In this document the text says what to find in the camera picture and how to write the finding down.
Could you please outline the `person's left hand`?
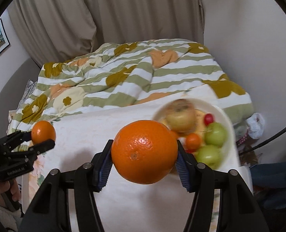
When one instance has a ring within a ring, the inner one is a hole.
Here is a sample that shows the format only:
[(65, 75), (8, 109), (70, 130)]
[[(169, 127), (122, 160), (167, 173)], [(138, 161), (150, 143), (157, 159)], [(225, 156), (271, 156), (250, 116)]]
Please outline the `person's left hand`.
[(5, 206), (2, 194), (7, 191), (11, 192), (12, 199), (14, 202), (21, 199), (21, 193), (16, 179), (11, 180), (10, 182), (0, 182), (0, 206)]

